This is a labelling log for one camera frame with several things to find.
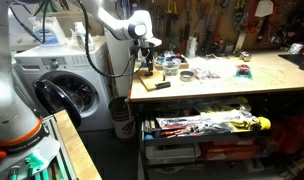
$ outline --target shelf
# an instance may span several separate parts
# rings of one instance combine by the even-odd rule
[[[175,145],[184,143],[199,143],[199,142],[212,142],[212,141],[231,141],[244,138],[264,137],[271,135],[271,130],[264,131],[251,131],[251,132],[239,132],[239,133],[225,133],[225,134],[213,134],[203,136],[185,136],[175,138],[155,138],[151,140],[145,140],[146,146],[164,146]]]

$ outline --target floor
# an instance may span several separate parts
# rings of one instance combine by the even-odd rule
[[[120,143],[114,130],[79,132],[103,180],[144,180],[138,144]],[[280,180],[272,171],[247,173],[241,162],[209,162],[205,165],[178,167],[178,172],[165,174],[149,170],[150,180]]]

